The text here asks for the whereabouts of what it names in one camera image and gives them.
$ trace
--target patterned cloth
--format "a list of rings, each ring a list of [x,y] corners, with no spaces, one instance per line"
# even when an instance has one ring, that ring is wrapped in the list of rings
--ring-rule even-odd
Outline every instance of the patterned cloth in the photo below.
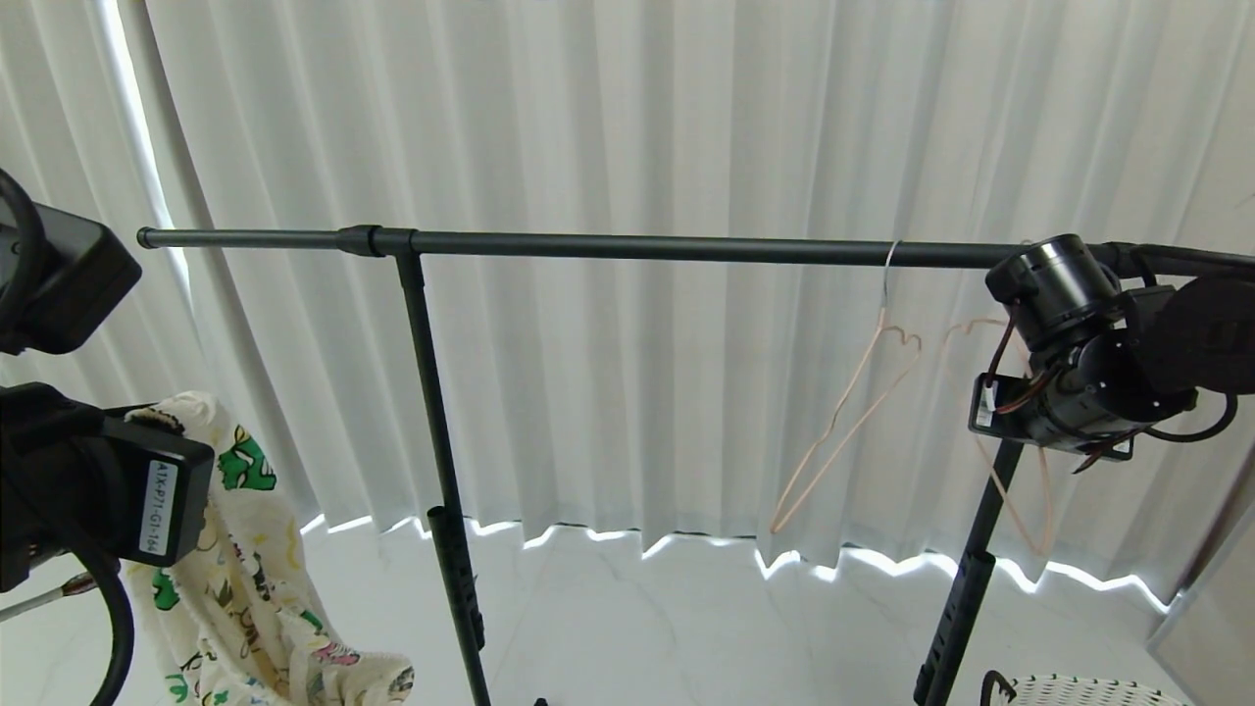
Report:
[[[211,395],[188,393],[127,416],[217,455],[193,552],[168,569],[128,564],[127,589],[164,662],[174,703],[383,706],[409,695],[398,655],[340,642],[305,573],[296,518],[257,443]]]

